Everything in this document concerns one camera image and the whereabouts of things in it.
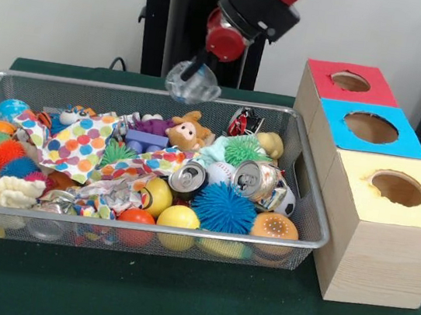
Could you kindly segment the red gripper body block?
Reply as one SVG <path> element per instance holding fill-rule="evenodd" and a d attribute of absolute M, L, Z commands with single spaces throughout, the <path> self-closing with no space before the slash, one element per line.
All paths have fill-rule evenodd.
<path fill-rule="evenodd" d="M 247 46 L 246 39 L 216 8 L 208 16 L 205 50 L 220 62 L 238 60 Z"/>

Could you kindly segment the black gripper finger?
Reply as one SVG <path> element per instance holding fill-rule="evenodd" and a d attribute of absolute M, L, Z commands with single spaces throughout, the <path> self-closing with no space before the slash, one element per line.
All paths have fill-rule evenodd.
<path fill-rule="evenodd" d="M 206 60 L 208 58 L 209 52 L 207 50 L 202 50 L 201 52 L 196 55 L 193 63 L 190 65 L 190 75 L 189 78 L 192 78 L 204 64 L 206 64 Z"/>
<path fill-rule="evenodd" d="M 217 77 L 217 66 L 219 63 L 219 58 L 216 57 L 214 54 L 208 54 L 206 59 L 206 72 L 214 78 Z"/>

